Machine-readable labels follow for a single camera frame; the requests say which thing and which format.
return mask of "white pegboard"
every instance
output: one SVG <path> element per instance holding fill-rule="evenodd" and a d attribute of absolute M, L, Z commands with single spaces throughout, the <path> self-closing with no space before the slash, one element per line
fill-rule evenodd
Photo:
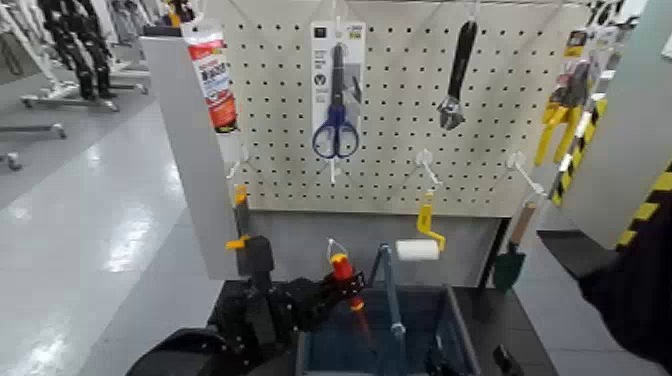
<path fill-rule="evenodd" d="M 527 189 L 504 162 L 532 155 L 541 114 L 569 32 L 587 9 L 575 4 L 484 3 L 462 91 L 466 123 L 446 132 L 436 105 L 446 93 L 465 3 L 356 1 L 347 19 L 367 23 L 361 147 L 329 166 L 311 147 L 310 23 L 331 1 L 211 2 L 224 25 L 239 123 L 251 158 L 235 177 L 253 209 L 417 213 L 432 186 L 416 154 L 434 154 L 439 215 L 511 216 Z"/>

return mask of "product label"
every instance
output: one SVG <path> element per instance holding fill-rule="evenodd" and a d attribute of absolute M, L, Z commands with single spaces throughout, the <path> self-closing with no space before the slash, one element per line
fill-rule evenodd
<path fill-rule="evenodd" d="M 327 111 L 331 104 L 332 51 L 336 44 L 343 47 L 343 96 L 346 116 L 359 130 L 366 67 L 366 24 L 343 22 L 341 30 L 337 31 L 334 22 L 317 21 L 311 24 L 311 30 L 313 132 L 327 120 Z"/>
<path fill-rule="evenodd" d="M 217 133 L 237 129 L 236 105 L 229 90 L 229 69 L 226 66 L 224 41 L 212 40 L 189 45 L 189 55 L 198 75 L 210 119 Z"/>
<path fill-rule="evenodd" d="M 572 31 L 567 40 L 567 47 L 565 47 L 565 57 L 580 57 L 587 41 L 588 33 L 585 30 Z"/>

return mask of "yellow pliers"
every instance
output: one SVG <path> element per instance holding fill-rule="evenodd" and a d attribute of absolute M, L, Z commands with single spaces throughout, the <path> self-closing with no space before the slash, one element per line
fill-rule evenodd
<path fill-rule="evenodd" d="M 556 89 L 546 104 L 542 118 L 544 131 L 539 140 L 534 164 L 541 166 L 548 150 L 548 145 L 553 137 L 553 131 L 559 124 L 567 123 L 565 134 L 555 150 L 553 162 L 560 163 L 569 148 L 576 126 L 581 120 L 583 103 L 588 95 L 588 62 L 579 62 L 574 72 L 568 78 L 567 86 Z"/>

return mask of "blue scissors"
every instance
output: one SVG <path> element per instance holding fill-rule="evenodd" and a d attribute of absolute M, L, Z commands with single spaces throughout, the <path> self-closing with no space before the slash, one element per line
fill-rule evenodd
<path fill-rule="evenodd" d="M 331 71 L 331 104 L 325 121 L 313 135 L 313 150 L 326 159 L 347 158 L 359 148 L 357 129 L 348 121 L 343 101 L 343 46 L 333 50 Z"/>

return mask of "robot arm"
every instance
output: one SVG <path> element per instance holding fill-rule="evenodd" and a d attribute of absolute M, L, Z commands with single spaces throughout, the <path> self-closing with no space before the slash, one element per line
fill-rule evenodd
<path fill-rule="evenodd" d="M 270 255 L 265 238 L 246 243 L 257 246 L 250 253 Z M 126 375 L 245 375 L 287 354 L 295 347 L 299 331 L 315 330 L 336 304 L 365 287 L 361 272 L 343 280 L 329 274 L 318 282 L 298 278 L 270 283 L 272 261 L 257 264 L 262 270 L 257 269 L 249 280 L 224 283 L 206 328 L 176 331 Z"/>

